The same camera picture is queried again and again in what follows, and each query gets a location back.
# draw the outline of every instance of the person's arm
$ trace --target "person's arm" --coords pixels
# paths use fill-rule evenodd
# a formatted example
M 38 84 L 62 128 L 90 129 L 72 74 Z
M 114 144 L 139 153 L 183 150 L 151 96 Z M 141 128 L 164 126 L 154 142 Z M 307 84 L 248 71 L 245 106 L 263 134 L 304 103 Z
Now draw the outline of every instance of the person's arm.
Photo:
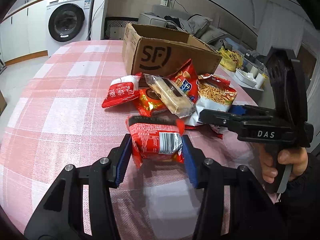
M 280 164 L 293 164 L 286 191 L 276 203 L 283 216 L 289 239 L 313 239 L 320 236 L 320 162 L 305 148 L 286 149 L 279 153 Z M 272 183 L 277 170 L 272 157 L 260 146 L 263 179 Z

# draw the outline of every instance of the pink checkered tablecloth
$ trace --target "pink checkered tablecloth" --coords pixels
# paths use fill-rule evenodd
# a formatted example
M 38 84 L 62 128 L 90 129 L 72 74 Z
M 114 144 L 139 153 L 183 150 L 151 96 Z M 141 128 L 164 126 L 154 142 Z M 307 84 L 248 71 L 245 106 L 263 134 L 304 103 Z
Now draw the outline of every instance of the pink checkered tablecloth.
M 104 110 L 101 103 L 113 79 L 125 76 L 122 41 L 80 41 L 61 47 L 42 66 L 21 95 L 5 129 L 0 151 L 0 205 L 23 232 L 32 212 L 66 164 L 87 166 L 108 155 L 128 133 L 132 103 Z M 218 68 L 216 74 L 230 79 Z M 244 90 L 234 104 L 256 105 Z M 257 166 L 251 145 L 210 128 L 186 131 L 195 147 L 220 164 Z M 223 232 L 228 231 L 229 191 L 225 190 Z M 130 160 L 124 182 L 111 190 L 122 239 L 188 239 L 202 190 L 194 190 L 184 167 Z M 88 188 L 84 187 L 84 227 L 90 233 Z

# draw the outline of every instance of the hand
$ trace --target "hand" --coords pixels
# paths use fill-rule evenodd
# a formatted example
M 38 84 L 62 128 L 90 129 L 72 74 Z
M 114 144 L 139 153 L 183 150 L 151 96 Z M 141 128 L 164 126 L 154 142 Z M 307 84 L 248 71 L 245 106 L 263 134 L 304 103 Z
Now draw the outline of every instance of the hand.
M 276 168 L 273 168 L 273 158 L 264 149 L 264 144 L 259 144 L 260 164 L 262 168 L 263 179 L 268 183 L 273 183 L 274 178 L 278 175 Z M 305 148 L 297 147 L 284 149 L 278 154 L 280 164 L 293 164 L 289 181 L 300 176 L 308 166 L 308 154 Z

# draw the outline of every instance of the cardboard box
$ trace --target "cardboard box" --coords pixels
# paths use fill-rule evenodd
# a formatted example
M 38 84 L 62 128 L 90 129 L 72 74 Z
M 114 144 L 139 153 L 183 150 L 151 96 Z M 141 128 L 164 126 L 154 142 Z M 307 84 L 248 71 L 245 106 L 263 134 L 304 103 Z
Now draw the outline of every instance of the cardboard box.
M 221 56 L 192 35 L 151 25 L 128 23 L 122 57 L 128 75 L 168 76 L 191 58 L 197 74 L 214 73 Z
M 7 102 L 5 101 L 1 91 L 0 91 L 0 115 L 2 114 L 3 110 L 7 106 Z

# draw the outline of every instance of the floor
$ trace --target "floor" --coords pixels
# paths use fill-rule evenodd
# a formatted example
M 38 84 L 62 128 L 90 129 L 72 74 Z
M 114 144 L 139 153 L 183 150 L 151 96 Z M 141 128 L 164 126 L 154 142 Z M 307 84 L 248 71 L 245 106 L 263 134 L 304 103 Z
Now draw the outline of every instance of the floor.
M 46 56 L 19 62 L 8 66 L 1 73 L 0 90 L 7 102 L 7 107 L 0 115 L 0 142 L 22 91 L 48 58 Z

